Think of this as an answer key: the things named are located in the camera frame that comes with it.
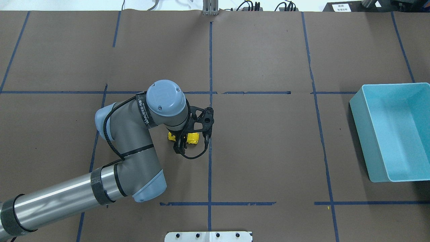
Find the plastic container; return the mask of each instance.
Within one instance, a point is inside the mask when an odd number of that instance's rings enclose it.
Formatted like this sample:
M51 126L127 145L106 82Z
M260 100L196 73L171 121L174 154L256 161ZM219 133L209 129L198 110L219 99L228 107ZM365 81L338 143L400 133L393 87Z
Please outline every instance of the plastic container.
M430 180L430 84L363 85L350 105L372 182Z

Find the black tape band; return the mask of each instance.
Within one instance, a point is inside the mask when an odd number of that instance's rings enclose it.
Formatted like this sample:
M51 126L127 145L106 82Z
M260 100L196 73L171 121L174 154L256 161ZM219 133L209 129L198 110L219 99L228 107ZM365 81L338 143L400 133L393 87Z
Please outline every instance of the black tape band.
M36 230L26 230L18 221L15 213L16 199L24 194L16 196L14 199L9 199L3 203L1 208L0 218L3 229L13 237L26 235Z
M115 201L112 201L106 190L103 188L101 183L101 168L91 172L91 189L95 199L100 205L108 205Z
M121 155L122 155L123 157L126 157L126 156L133 155L133 154L136 154L136 153L138 153L138 152L140 152L140 151L144 151L144 150L151 149L151 148L154 148L154 144L150 144L150 145L147 145L147 146L143 146L143 147L140 147L140 148L137 148L137 149L131 150L131 151L129 151L129 152L125 152L125 153L123 153L123 154L121 154Z
M120 191L121 195L123 195L123 197L126 197L127 194L124 192L123 187L121 186L120 183L120 178L118 177L118 168L117 168L118 164L114 165L114 176L115 176L115 182L117 183L117 187L118 190Z
M142 120L145 123L146 127L148 129L156 127L157 124L154 122L154 119L151 116L151 112L149 111L149 106L146 103L146 92L136 94L136 102Z

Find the black cable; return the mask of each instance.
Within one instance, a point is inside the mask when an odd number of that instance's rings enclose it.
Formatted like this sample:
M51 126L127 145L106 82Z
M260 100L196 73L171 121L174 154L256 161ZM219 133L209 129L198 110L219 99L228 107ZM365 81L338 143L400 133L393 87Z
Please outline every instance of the black cable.
M124 106L125 104L127 104L127 103L129 103L129 102L131 102L131 101L133 101L133 100L135 100L136 99L136 96L134 96L134 97L132 97L132 98L130 98L130 99L128 99L128 100L126 100L126 101L124 101L123 103L121 103L121 104L119 104L118 106L116 106L115 108L113 108L112 109L112 111L110 111L109 112L109 114L106 116L106 118L104 119L104 122L103 122L103 134L104 134L104 137L106 138L106 141L107 141L107 144L109 145L109 147L112 149L112 151L113 152L115 152L115 154L119 157L119 158L121 158L121 160L125 160L125 158L121 155L121 153L114 147L114 145L112 144L112 142L111 142L111 140L109 139L109 136L108 136L108 131L107 131L107 129L106 129L106 124L108 123L108 119L112 116L112 114L116 111L116 110L118 110L120 107L122 107L122 106Z
M109 164L104 165L102 168L105 168L105 167L111 166L111 165L116 164L116 163L119 163L119 162L121 162L121 161L122 161L121 159L116 160L116 161L113 161L113 162L111 162L111 163L109 163Z
M285 1L289 2L288 7L287 7L288 11L295 12L296 11L296 5L295 5L295 3L293 3L292 1L288 1L288 0L285 0Z
M244 1L243 3L241 3L241 4L239 5L239 7L237 7L236 11L239 11L240 7L241 7L244 3L248 3L248 6L249 6L249 3L251 3L251 9L253 9L253 8L254 8L254 4L252 3L252 1L251 1L251 0L246 0L246 1Z
M152 6L151 8L149 8L147 11L151 11L151 10L153 10L157 5L158 5L158 2L159 2L160 0L155 0L155 4L154 4L154 6Z
M285 4L285 9L287 9L287 3L286 2L281 2L280 4L278 4L278 6L276 6L275 12L276 12L276 10L278 10L278 8L279 8L279 6L281 6L281 4Z
M190 104L188 103L188 100L187 100L187 107L188 107L188 113L189 114L191 114L191 109L190 109ZM179 137L177 137L177 138L179 138L179 139L181 139L182 137L183 137L183 135L184 135L184 131L185 131L185 129L188 127L188 124L190 123L190 117L188 117L188 119L187 119L187 122L185 122L185 125L184 125L184 128L182 129L182 132L181 132L181 134L179 135ZM187 158L187 159L189 159L189 160L194 160L194 159L197 159L197 158L199 158L200 156L202 156L205 152L206 152L206 150L208 149L208 144L209 144L209 140L206 140L206 138L205 138L205 149L200 153L200 154L198 154L198 155L196 155L196 156L194 156L194 157L189 157L189 156L186 156L184 153L182 153L182 152L180 152L180 154L183 156L183 157L185 157L185 158Z
M290 9L292 9L292 4L291 4L291 2L290 2L290 3L288 3L288 7L287 7L287 9L285 9L285 11L290 12Z

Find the grid line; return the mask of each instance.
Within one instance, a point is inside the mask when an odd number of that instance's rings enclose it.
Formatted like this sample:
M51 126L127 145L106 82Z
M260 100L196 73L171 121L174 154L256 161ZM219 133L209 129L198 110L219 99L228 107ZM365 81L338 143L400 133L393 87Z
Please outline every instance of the grid line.
M344 202L314 202L315 205L422 205L430 201L344 201Z
M212 90L212 27L209 23L209 94L210 107L212 107L212 95L217 94ZM291 94L286 92L225 92L223 94ZM208 207L208 231L212 231L212 206L272 206L276 202L212 202L212 140L209 141L209 162L208 162L208 201L207 202L160 202L160 206L207 206Z
M112 48L115 48L115 45L117 44L117 35L118 35L118 28L120 27L120 18L121 18L121 11L118 11L117 27L115 28L114 42L112 43Z
M107 90L108 90L108 85L106 84L105 87L104 87L104 91L103 91L103 99L101 100L101 107L100 107L101 109L104 107L104 102L106 101ZM95 149L97 147L98 135L99 135L99 132L97 131L95 133L94 146L92 148L91 162L89 164L89 173L92 172L92 169L93 169L93 166L94 166ZM80 242L84 218L85 218L85 212L81 213L81 217L80 217L80 220L79 220L78 234L76 235L76 242Z
M405 58L406 66L408 67L409 75L411 76L412 83L415 83L414 75L412 74L411 66L409 65L408 57L406 56L405 49L403 48L402 39L400 38L399 30L397 29L396 19L394 12L391 12L391 19L393 21L394 30L396 31L397 39L399 40L400 49L402 49L403 57Z
M316 119L318 121L319 137L321 139L322 151L324 153L324 164L326 166L327 187L329 189L330 206L331 206L332 219L333 219L333 228L334 228L334 231L335 231L336 242L339 242L338 225L337 225L337 221L336 221L335 205L334 205L334 202L333 202L332 183L330 181L330 172L329 172L329 164L327 162L326 145L324 143L323 128L322 128L322 125L321 125L321 117L319 115L318 98L316 96L315 80L313 78L312 67L310 65L310 51L309 51L309 43L308 43L308 40L307 40L306 23L305 23L305 19L304 19L304 12L301 12L301 18L302 18L302 23L303 23L304 41L306 43L306 52L307 52L307 61L308 61L308 64L309 64L309 73L310 73L310 78L312 80L313 99L315 101L315 111L316 111Z
M15 57L16 50L19 46L19 41L21 41L22 34L24 33L25 26L27 25L28 17L30 16L30 11L27 12L24 23L22 24L21 32L19 33L18 40L16 41L15 48L13 49L12 56L10 57L9 64L7 65L6 73L4 74L3 81L0 86L0 94L3 91L4 84L6 83L7 75L9 73L10 67L12 66L13 58Z

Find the yellow toy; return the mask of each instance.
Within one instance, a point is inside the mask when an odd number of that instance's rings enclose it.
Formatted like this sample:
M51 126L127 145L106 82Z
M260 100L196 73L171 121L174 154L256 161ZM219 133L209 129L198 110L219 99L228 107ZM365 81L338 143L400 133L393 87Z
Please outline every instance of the yellow toy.
M171 141L176 141L176 137L169 132L167 138ZM199 133L189 133L187 135L187 143L196 145L199 142Z

